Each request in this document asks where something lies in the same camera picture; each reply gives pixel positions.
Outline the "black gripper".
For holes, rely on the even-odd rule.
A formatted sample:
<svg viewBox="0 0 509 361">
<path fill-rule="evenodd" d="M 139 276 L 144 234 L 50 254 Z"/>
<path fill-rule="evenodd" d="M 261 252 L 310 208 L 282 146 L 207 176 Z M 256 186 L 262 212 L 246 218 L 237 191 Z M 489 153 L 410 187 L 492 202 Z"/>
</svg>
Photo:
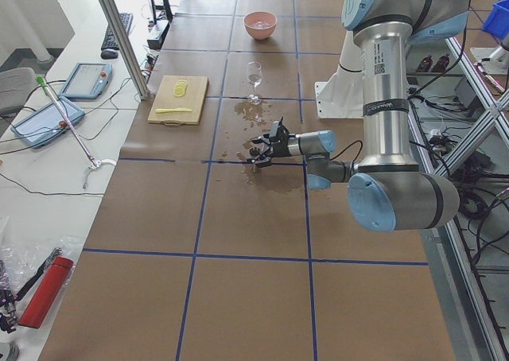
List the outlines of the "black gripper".
<svg viewBox="0 0 509 361">
<path fill-rule="evenodd" d="M 255 145 L 269 146 L 269 154 L 260 153 L 256 160 L 258 167 L 272 166 L 274 158 L 293 157 L 298 155 L 298 140 L 296 134 L 291 134 L 283 124 L 283 118 L 274 121 L 269 131 L 269 136 L 264 134 L 252 138 Z"/>
</svg>

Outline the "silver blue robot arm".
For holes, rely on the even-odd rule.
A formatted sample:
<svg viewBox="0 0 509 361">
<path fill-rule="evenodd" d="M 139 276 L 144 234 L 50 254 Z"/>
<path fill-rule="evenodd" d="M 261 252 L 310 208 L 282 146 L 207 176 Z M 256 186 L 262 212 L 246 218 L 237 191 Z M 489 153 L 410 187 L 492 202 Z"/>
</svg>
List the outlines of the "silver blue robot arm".
<svg viewBox="0 0 509 361">
<path fill-rule="evenodd" d="M 356 222 L 370 231 L 440 227 L 459 209 L 453 184 L 422 173 L 410 153 L 405 51 L 413 41 L 457 35 L 468 20 L 470 0 L 344 0 L 341 21 L 359 49 L 365 156 L 336 161 L 329 130 L 292 134 L 281 121 L 255 138 L 250 162 L 269 166 L 276 157 L 302 156 L 315 189 L 348 186 Z"/>
</svg>

